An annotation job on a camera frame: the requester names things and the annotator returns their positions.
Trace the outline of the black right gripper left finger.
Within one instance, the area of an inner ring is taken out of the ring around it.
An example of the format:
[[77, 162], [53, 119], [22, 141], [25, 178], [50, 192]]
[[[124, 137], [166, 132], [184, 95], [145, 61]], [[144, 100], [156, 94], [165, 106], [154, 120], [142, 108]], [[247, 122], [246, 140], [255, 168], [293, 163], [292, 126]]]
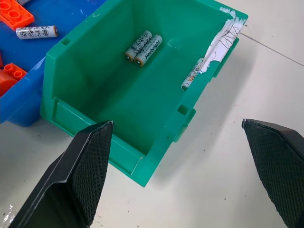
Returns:
[[79, 131], [9, 228], [90, 228], [106, 179], [113, 129], [113, 121], [105, 121]]

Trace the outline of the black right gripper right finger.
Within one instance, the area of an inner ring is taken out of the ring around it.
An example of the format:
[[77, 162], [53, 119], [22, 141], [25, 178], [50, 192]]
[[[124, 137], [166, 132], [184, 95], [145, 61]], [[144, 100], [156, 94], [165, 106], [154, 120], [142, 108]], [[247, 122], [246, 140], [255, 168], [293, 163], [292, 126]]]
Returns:
[[242, 122], [259, 178], [288, 228], [304, 228], [304, 137], [254, 119]]

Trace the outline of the green plastic storage bin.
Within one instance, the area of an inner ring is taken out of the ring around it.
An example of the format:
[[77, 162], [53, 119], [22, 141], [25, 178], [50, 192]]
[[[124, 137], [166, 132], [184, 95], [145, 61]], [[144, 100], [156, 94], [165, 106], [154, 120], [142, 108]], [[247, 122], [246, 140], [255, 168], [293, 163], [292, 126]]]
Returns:
[[[113, 121], [109, 162], [146, 186], [238, 43], [237, 37], [221, 62], [212, 61], [186, 91], [181, 89], [232, 19], [220, 7], [248, 19], [216, 0], [107, 0], [47, 52], [41, 116], [70, 135]], [[160, 35], [162, 43], [138, 66], [124, 53], [146, 30]]]

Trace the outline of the orange toy brick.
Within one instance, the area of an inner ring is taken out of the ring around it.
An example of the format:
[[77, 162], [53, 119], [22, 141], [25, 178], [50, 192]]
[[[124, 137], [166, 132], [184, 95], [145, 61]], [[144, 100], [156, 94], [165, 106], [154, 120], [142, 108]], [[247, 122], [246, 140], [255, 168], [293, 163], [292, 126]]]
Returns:
[[33, 23], [35, 18], [16, 0], [0, 0], [0, 21], [15, 30]]
[[6, 64], [0, 70], [0, 97], [11, 89], [27, 72], [14, 63]]

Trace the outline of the blue plastic storage bin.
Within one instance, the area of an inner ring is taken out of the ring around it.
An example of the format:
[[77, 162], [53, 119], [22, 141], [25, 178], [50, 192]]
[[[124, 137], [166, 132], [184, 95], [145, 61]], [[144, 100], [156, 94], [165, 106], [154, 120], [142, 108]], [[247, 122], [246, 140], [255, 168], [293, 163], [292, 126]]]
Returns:
[[65, 35], [95, 12], [106, 0], [30, 0], [25, 9], [35, 17], [35, 26], [57, 26], [58, 38], [20, 40], [15, 31], [0, 22], [0, 54], [3, 64], [14, 63], [27, 72], [0, 97], [0, 124], [11, 122], [29, 127], [40, 118], [46, 53]]

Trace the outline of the white Heybright battery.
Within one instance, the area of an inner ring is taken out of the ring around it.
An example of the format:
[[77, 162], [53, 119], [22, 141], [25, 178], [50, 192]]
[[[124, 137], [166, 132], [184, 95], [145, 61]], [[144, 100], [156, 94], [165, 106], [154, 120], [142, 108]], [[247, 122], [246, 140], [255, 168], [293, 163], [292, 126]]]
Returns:
[[148, 30], [144, 31], [124, 53], [125, 59], [132, 62], [151, 38], [152, 33]]
[[57, 38], [59, 36], [55, 25], [16, 28], [15, 32], [19, 39]]
[[154, 35], [152, 38], [145, 44], [141, 51], [134, 58], [134, 62], [138, 66], [144, 66], [147, 60], [152, 56], [155, 50], [162, 43], [162, 37], [160, 35]]
[[204, 61], [204, 58], [200, 58], [197, 61], [197, 63], [194, 65], [193, 69], [189, 72], [186, 79], [181, 84], [181, 89], [183, 91], [186, 91], [189, 88], [189, 86], [191, 85], [191, 83], [193, 82], [193, 80], [195, 79], [197, 74], [199, 73], [201, 67], [203, 66], [203, 61]]

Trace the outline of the torn white paper label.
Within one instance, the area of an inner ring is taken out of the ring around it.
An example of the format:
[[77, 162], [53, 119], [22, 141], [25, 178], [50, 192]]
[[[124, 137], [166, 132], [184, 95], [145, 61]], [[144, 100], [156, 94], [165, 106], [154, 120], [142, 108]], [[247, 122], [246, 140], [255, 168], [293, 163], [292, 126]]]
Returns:
[[221, 62], [223, 60], [246, 22], [246, 19], [239, 18], [237, 13], [230, 8], [220, 7], [219, 10], [229, 14], [232, 19], [228, 19], [225, 22], [223, 28], [209, 45], [202, 66], [199, 69], [200, 74], [207, 71], [212, 61]]

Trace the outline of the orange toy brick top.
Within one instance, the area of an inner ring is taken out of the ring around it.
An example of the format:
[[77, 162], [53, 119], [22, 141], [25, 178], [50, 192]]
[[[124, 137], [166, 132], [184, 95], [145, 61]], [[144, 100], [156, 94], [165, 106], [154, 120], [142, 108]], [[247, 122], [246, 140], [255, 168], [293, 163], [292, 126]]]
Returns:
[[16, 0], [0, 0], [0, 21], [15, 30], [33, 23], [35, 18]]

